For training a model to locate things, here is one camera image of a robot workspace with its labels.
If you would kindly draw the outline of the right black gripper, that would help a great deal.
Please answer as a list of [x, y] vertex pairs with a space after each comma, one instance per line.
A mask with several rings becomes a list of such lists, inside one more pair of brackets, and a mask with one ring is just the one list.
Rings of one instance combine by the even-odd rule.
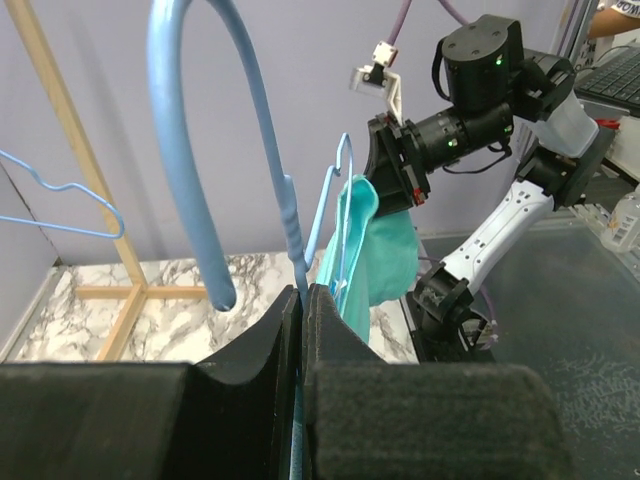
[[424, 142], [416, 125], [387, 115], [367, 123], [369, 154], [363, 175], [378, 196], [376, 216], [423, 205], [431, 191], [424, 167]]

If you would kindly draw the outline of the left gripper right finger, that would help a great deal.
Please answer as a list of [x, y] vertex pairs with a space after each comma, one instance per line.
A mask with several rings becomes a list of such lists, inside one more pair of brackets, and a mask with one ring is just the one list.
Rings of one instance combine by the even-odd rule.
[[303, 318], [309, 479], [571, 479], [549, 388], [495, 363], [390, 364], [341, 319], [323, 285]]

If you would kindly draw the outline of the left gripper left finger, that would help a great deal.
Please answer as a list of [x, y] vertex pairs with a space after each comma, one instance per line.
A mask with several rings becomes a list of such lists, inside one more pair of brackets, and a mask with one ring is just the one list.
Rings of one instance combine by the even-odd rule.
[[1, 368], [5, 479], [285, 479], [299, 293], [198, 363]]

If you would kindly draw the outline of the teal t shirt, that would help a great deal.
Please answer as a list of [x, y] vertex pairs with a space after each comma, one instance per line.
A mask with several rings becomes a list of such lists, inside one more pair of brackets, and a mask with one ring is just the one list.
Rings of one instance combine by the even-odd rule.
[[341, 319], [365, 343], [370, 309], [406, 294], [418, 269], [419, 239], [406, 210], [379, 216], [379, 198], [363, 175], [338, 196], [336, 230], [315, 282], [329, 288]]

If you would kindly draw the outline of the blue hanger of teal shirt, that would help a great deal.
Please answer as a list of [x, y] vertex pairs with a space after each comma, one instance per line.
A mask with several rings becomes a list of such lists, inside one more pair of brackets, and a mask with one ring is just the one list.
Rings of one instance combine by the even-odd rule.
[[213, 308], [211, 341], [254, 325], [295, 279], [338, 137], [361, 116], [348, 1], [156, 1], [148, 83], [167, 182]]

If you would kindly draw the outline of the light blue wire hanger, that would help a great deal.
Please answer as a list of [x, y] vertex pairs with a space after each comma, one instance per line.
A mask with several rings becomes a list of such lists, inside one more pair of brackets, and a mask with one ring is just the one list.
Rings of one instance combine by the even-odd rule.
[[[1, 211], [2, 222], [34, 226], [42, 230], [54, 230], [113, 241], [124, 237], [126, 227], [120, 211], [109, 200], [92, 191], [90, 188], [73, 181], [51, 183], [30, 163], [19, 159], [5, 150], [1, 151], [1, 163], [2, 167], [11, 164], [16, 169], [23, 170], [35, 184], [42, 190], [46, 190], [49, 196], [71, 196], [70, 200], [54, 201], [54, 206], [58, 208], [59, 212], [55, 213], [52, 218], [46, 215], [40, 215], [39, 213], [20, 216], [18, 214], [8, 214]], [[96, 227], [82, 224], [76, 218], [78, 208], [71, 206], [72, 200], [79, 200], [81, 204], [93, 203], [98, 213], [106, 214], [106, 226]]]

